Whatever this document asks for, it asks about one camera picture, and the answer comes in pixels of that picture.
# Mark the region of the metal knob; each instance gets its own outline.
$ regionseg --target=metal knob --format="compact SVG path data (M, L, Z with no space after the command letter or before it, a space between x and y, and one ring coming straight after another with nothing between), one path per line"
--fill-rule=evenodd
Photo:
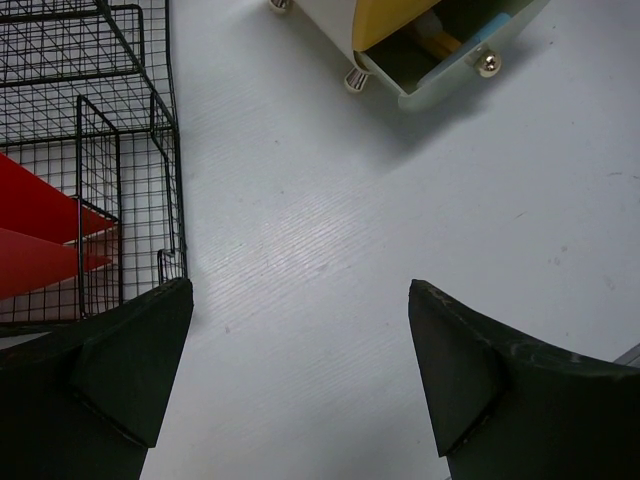
M502 68L502 57L491 50L487 50L475 65L476 72L482 78L494 77Z

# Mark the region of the white table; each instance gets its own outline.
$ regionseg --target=white table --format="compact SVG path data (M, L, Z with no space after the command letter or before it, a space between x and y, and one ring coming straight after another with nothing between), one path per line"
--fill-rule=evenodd
M348 96L299 12L173 13L196 311L144 479L446 478L414 277L582 354L640 341L640 3L554 1L419 116Z

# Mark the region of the red paper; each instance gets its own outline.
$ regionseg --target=red paper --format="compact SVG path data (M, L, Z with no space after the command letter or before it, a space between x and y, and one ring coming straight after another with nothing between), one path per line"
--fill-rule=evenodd
M113 222L83 207L83 236ZM54 243L78 237L78 203L0 153L0 228Z
M111 261L84 256L84 270ZM61 282L78 274L75 248L0 228L0 300Z

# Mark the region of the black wire basket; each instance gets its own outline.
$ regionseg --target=black wire basket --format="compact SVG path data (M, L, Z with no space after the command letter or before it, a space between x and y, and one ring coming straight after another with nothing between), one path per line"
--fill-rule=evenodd
M187 276L169 46L168 0L0 0L0 151L78 204L78 275L0 301L0 325L81 320Z

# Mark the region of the cabinet leg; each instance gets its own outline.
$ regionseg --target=cabinet leg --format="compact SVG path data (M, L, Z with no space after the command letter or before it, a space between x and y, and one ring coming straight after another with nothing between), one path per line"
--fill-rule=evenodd
M347 76L344 77L344 86L349 93L360 93L367 85L370 76L371 75L364 73L359 68L353 68L347 73Z
M291 10L293 0L268 0L269 8L278 15L284 15Z

